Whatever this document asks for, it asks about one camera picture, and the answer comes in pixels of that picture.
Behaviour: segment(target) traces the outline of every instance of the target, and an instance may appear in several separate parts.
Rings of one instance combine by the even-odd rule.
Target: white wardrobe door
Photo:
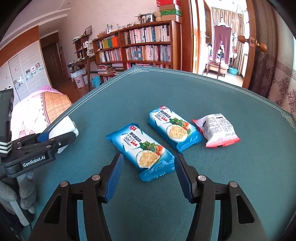
[[[40,90],[45,85],[50,85],[47,74],[44,69],[44,63],[41,56],[39,41],[18,53],[20,64],[25,75],[26,84],[30,92]],[[30,70],[30,78],[27,79],[27,71]]]
[[[9,60],[8,64],[17,94],[20,100],[23,100],[28,95],[30,95],[31,92],[25,84],[25,79],[22,73],[18,55],[14,56],[11,60]]]
[[[15,95],[15,100],[13,102],[13,106],[15,106],[20,101],[20,99],[15,91],[14,86],[13,86],[8,62],[5,63],[4,65],[2,65],[2,67],[0,68],[0,90],[5,90],[6,88],[7,89],[13,88],[13,92]]]

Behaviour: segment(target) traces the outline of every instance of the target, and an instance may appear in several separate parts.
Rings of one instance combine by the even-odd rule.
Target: pink pants
[[[214,47],[213,47],[213,61],[216,61],[217,54],[221,44],[224,46],[224,61],[229,62],[230,52],[230,36],[232,29],[230,27],[214,26]]]

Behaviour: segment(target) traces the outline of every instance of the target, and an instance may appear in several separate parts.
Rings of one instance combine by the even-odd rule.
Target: cracker package
[[[138,124],[129,123],[106,138],[136,166],[142,181],[151,181],[175,170],[174,156],[141,131]]]
[[[193,122],[207,139],[206,147],[229,146],[240,141],[232,124],[222,114],[206,115]]]
[[[151,111],[148,122],[179,152],[202,140],[193,125],[165,106]]]

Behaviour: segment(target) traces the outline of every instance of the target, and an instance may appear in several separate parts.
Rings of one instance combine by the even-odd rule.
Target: red and white snack bag
[[[211,114],[192,120],[207,139],[206,147],[228,146],[239,142],[232,124],[222,114]]]

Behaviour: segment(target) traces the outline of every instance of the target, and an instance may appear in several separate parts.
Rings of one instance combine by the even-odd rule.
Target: teal tablecloth
[[[187,72],[131,68],[91,91],[60,116],[79,130],[76,142],[36,170],[35,221],[63,180],[83,182],[111,162],[115,146],[105,136],[135,122],[173,154],[147,123],[151,110],[165,105],[185,120],[222,113],[241,138],[234,145],[208,149],[205,140],[185,150],[189,165],[214,182],[238,182],[257,211],[270,240],[277,240],[296,210],[296,128],[293,116],[248,90]],[[216,202],[212,240],[217,239]],[[126,160],[115,196],[103,205],[113,241],[186,240],[195,205],[184,198],[176,173],[142,182]],[[81,241],[86,240],[79,203]]]

